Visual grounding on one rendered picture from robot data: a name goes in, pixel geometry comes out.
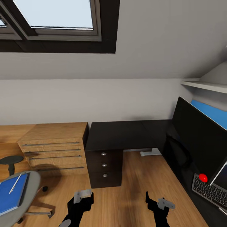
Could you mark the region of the folder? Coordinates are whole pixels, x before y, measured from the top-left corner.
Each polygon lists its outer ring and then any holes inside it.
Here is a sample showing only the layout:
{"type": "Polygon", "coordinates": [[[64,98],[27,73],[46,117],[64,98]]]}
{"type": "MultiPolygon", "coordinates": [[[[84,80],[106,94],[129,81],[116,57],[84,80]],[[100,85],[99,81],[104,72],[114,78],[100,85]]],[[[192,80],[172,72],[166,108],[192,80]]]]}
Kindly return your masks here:
{"type": "Polygon", "coordinates": [[[18,177],[0,183],[0,216],[19,207],[28,174],[21,175],[16,183],[18,177]],[[9,193],[15,183],[15,188],[9,193]]]}

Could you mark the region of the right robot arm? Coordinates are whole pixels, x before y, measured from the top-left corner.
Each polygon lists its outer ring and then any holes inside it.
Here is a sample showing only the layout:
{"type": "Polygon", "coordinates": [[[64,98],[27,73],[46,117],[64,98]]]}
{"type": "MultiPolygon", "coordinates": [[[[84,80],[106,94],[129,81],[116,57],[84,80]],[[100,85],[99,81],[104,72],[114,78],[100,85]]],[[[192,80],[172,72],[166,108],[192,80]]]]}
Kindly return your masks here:
{"type": "Polygon", "coordinates": [[[149,198],[148,191],[146,192],[146,203],[148,203],[148,209],[154,212],[154,218],[156,227],[170,227],[167,223],[167,216],[169,208],[175,209],[176,205],[173,202],[165,200],[164,198],[158,198],[159,202],[156,202],[149,198]]]}

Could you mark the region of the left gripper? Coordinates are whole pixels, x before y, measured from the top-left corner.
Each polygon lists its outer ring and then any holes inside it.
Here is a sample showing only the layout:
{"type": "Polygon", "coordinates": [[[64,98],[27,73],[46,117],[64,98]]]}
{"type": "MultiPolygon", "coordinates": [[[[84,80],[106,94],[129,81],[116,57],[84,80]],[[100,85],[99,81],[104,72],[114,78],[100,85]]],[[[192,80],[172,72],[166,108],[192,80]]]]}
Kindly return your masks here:
{"type": "Polygon", "coordinates": [[[90,211],[92,204],[94,204],[93,193],[91,194],[90,197],[81,199],[79,203],[74,203],[74,197],[73,197],[67,204],[68,213],[70,213],[72,210],[78,210],[80,211],[81,218],[82,218],[84,212],[90,211]]]}

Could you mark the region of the keyboard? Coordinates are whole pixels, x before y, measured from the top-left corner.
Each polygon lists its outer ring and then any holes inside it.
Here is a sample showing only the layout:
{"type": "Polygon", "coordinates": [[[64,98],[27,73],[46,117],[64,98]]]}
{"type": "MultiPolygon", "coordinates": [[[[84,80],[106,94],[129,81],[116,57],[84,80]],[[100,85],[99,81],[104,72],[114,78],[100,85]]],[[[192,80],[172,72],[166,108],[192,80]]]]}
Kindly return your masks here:
{"type": "Polygon", "coordinates": [[[198,174],[194,174],[192,190],[227,212],[227,190],[215,183],[207,185],[201,181],[198,174]]]}

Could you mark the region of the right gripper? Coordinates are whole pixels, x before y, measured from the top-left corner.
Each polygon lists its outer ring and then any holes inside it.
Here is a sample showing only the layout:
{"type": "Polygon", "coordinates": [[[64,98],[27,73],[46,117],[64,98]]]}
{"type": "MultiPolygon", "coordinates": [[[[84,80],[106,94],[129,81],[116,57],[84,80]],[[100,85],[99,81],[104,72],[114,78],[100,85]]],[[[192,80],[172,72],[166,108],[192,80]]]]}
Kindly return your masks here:
{"type": "Polygon", "coordinates": [[[167,216],[169,213],[169,208],[165,206],[164,210],[160,209],[157,205],[157,202],[150,199],[148,195],[148,191],[146,192],[146,203],[148,203],[148,209],[154,212],[154,218],[158,216],[163,216],[167,220],[167,216]]]}

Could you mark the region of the monitor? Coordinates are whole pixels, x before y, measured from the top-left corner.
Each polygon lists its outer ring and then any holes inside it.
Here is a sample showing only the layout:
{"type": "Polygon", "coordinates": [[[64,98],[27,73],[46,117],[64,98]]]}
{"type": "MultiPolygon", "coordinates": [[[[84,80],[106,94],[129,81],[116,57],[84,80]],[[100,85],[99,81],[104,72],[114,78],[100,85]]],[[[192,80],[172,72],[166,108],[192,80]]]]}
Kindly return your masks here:
{"type": "MultiPolygon", "coordinates": [[[[201,181],[212,185],[227,164],[227,130],[179,96],[172,124],[184,146],[176,139],[198,168],[201,181]]],[[[179,166],[182,168],[188,161],[179,166]]]]}

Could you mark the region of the swivel chair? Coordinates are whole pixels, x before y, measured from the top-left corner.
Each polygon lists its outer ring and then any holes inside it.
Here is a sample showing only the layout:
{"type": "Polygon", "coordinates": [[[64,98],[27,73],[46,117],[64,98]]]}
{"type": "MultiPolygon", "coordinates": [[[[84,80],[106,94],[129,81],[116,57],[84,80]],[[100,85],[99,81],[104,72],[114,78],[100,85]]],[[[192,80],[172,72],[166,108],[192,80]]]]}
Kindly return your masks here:
{"type": "Polygon", "coordinates": [[[40,186],[41,176],[39,172],[36,171],[23,171],[15,173],[14,164],[23,161],[22,156],[8,156],[2,158],[0,160],[0,164],[8,164],[9,165],[9,177],[4,179],[2,182],[13,179],[20,175],[28,174],[24,190],[20,199],[19,207],[15,210],[12,210],[2,216],[0,216],[0,227],[13,227],[15,223],[20,224],[23,219],[22,216],[28,215],[48,215],[51,218],[54,214],[52,211],[50,212],[26,212],[31,203],[33,202],[36,194],[43,189],[42,191],[47,191],[47,186],[40,186]]]}

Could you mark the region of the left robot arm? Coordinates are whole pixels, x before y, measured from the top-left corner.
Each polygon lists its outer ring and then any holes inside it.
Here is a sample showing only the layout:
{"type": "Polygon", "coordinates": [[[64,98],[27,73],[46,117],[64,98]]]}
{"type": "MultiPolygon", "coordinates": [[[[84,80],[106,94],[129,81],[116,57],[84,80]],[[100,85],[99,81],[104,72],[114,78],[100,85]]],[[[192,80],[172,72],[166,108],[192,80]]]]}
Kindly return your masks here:
{"type": "Polygon", "coordinates": [[[86,189],[74,192],[74,197],[68,202],[68,215],[64,218],[59,227],[79,227],[83,213],[90,211],[91,205],[94,204],[94,194],[92,189],[86,189]],[[91,195],[87,198],[82,196],[91,195]]]}

